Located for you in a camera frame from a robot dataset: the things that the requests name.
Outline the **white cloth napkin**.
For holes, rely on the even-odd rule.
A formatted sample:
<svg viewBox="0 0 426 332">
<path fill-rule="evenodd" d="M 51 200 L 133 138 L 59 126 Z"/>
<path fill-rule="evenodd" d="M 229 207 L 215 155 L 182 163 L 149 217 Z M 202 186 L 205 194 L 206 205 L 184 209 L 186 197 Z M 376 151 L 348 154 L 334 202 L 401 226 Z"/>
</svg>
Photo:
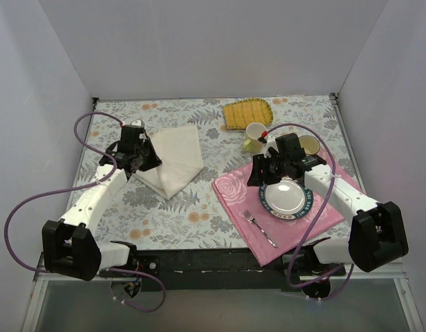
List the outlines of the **white cloth napkin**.
<svg viewBox="0 0 426 332">
<path fill-rule="evenodd" d="M 203 169 L 203 159 L 195 125 L 161 129 L 151 142 L 162 165 L 133 176 L 164 199 L 184 189 Z"/>
</svg>

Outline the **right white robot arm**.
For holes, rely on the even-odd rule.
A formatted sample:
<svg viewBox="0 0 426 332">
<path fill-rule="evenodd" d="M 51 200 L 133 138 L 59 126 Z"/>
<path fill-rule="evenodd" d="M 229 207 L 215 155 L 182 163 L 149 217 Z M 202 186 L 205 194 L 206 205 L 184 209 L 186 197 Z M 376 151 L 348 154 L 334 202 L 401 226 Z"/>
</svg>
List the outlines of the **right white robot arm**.
<svg viewBox="0 0 426 332">
<path fill-rule="evenodd" d="M 274 185 L 284 177 L 318 193 L 349 222 L 348 239 L 322 240 L 304 258 L 306 270 L 322 274 L 330 264 L 353 264 L 369 273 L 409 252 L 400 208 L 361 193 L 336 174 L 335 162 L 308 155 L 296 134 L 273 138 L 263 132 L 262 152 L 253 156 L 250 187 Z"/>
</svg>

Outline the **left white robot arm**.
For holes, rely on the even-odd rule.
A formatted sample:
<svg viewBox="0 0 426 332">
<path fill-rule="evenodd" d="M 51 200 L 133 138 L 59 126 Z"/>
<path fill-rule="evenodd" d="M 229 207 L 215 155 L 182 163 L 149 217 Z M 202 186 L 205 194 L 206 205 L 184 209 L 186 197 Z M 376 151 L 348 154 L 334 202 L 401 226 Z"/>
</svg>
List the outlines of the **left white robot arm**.
<svg viewBox="0 0 426 332">
<path fill-rule="evenodd" d="M 110 145 L 100 160 L 96 184 L 85 189 L 58 221 L 45 223 L 41 234 L 46 270 L 84 281 L 112 267 L 125 277 L 134 275 L 139 267 L 135 245 L 98 243 L 94 236 L 106 209 L 131 176 L 161 164 L 143 121 L 123 125 L 120 140 Z"/>
</svg>

